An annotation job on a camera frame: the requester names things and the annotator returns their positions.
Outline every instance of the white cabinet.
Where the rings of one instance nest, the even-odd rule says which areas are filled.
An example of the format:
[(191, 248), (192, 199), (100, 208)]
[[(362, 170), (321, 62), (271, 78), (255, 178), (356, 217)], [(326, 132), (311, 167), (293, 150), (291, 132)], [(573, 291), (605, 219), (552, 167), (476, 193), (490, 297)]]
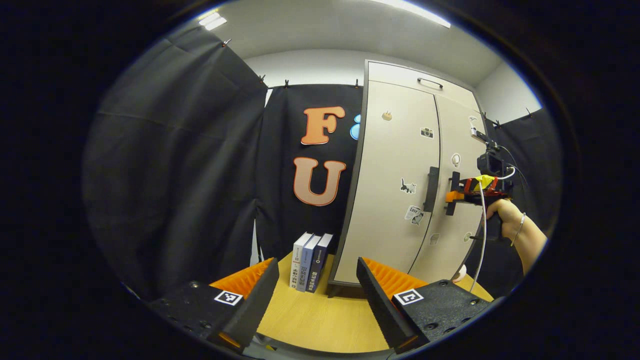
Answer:
[[(332, 284), (358, 285), (360, 256), (427, 282), (456, 273), (482, 209), (458, 204), (449, 216), (444, 199), (453, 171), (461, 179), (479, 175), (476, 159), (485, 148), (471, 137), (472, 126), (485, 132), (470, 90), (367, 61), (358, 150)], [(431, 183), (435, 201), (432, 211), (424, 211), (431, 167), (439, 169), (437, 183)], [(421, 217), (413, 218), (412, 209)]]

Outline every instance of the black curtain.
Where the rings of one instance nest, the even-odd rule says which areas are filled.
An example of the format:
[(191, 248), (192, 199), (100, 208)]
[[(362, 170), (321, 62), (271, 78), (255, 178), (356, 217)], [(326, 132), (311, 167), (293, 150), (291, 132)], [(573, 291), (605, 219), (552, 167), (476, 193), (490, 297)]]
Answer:
[[(549, 237), (556, 224), (563, 181), (563, 153), (553, 119), (546, 109), (540, 109), (497, 127), (488, 119), (485, 124), (487, 135), (513, 157), (505, 150), (498, 155), (522, 171), (523, 176), (512, 178), (513, 203)], [(523, 278), (518, 252), (510, 246), (511, 240), (499, 238), (499, 234), (498, 222), (487, 227), (489, 240), (478, 280), (493, 297), (507, 295)], [(465, 263), (471, 276), (480, 260), (481, 245), (481, 241), (475, 242)]]
[[(267, 258), (286, 256), (305, 231), (332, 233), (328, 251), (335, 253), (344, 222), (357, 145), (351, 130), (357, 125), (355, 117), (362, 109), (362, 95), (362, 87), (353, 85), (294, 85), (273, 89), (262, 122), (256, 182), (257, 238)], [(323, 129), (328, 141), (321, 145), (303, 145), (301, 139), (307, 132), (305, 110), (336, 106), (341, 107), (345, 115), (336, 118), (334, 132)], [(293, 190), (296, 166), (293, 161), (297, 157), (312, 158), (318, 162), (309, 184), (314, 193), (323, 193), (326, 187), (328, 171), (323, 166), (325, 161), (340, 161), (346, 165), (340, 174), (336, 197), (330, 204), (314, 206), (296, 197)]]
[(158, 41), (104, 96), (84, 203), (107, 261), (141, 298), (249, 265), (266, 90), (197, 26)]

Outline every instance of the book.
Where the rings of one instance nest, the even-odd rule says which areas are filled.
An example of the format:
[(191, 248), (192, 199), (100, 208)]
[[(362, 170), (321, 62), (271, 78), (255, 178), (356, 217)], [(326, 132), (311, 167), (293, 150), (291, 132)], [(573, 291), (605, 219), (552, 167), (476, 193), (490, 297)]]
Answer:
[(291, 287), (296, 288), (298, 285), (298, 273), (300, 272), (300, 257), (302, 256), (302, 248), (307, 244), (313, 234), (304, 233), (296, 242), (293, 243), (293, 253), (291, 254)]
[(309, 279), (309, 268), (311, 267), (311, 258), (314, 255), (314, 247), (322, 237), (314, 235), (311, 240), (302, 248), (302, 257), (300, 259), (300, 276), (298, 276), (298, 285), (296, 290), (305, 292), (307, 280)]
[(320, 239), (320, 242), (314, 248), (314, 254), (312, 256), (311, 269), (309, 270), (309, 281), (307, 282), (307, 291), (315, 293), (318, 287), (318, 281), (320, 280), (320, 273), (324, 268), (324, 262), (326, 261), (326, 250), (329, 247), (329, 243), (333, 238), (333, 234), (324, 234)]

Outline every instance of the book spine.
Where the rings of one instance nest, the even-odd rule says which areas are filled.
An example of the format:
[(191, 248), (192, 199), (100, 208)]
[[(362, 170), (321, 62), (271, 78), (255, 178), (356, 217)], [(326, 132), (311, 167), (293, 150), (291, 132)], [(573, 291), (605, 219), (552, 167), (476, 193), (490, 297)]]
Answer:
[(312, 249), (302, 249), (302, 260), (300, 261), (300, 276), (298, 277), (298, 291), (305, 292), (307, 289), (307, 279), (309, 277), (309, 266), (311, 265)]
[(293, 253), (291, 254), (291, 287), (294, 289), (298, 285), (301, 255), (302, 255), (302, 246), (293, 245)]
[(314, 249), (314, 256), (311, 262), (311, 269), (309, 270), (309, 281), (307, 284), (307, 291), (315, 293), (318, 287), (318, 281), (320, 281), (320, 273), (324, 267), (324, 259), (326, 257), (326, 247), (317, 246)]

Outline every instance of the white cable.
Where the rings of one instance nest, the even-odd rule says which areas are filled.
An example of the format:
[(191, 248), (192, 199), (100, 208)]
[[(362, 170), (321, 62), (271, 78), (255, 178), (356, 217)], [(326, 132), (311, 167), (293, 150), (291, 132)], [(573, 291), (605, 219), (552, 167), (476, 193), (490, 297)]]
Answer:
[(469, 292), (474, 290), (474, 286), (476, 285), (476, 281), (478, 280), (478, 274), (480, 274), (480, 268), (482, 267), (482, 260), (484, 259), (484, 245), (486, 244), (486, 208), (484, 207), (484, 189), (482, 188), (482, 183), (480, 183), (480, 199), (482, 200), (482, 215), (484, 220), (484, 236), (482, 239), (482, 252), (480, 253), (480, 263), (478, 264), (478, 269), (476, 270), (476, 276), (474, 276), (474, 283), (471, 284), (471, 289)]
[(512, 168), (513, 172), (510, 173), (509, 175), (505, 176), (505, 177), (498, 177), (498, 180), (505, 180), (505, 179), (509, 179), (511, 176), (515, 175), (516, 173), (516, 168), (515, 167), (508, 167), (508, 168)]

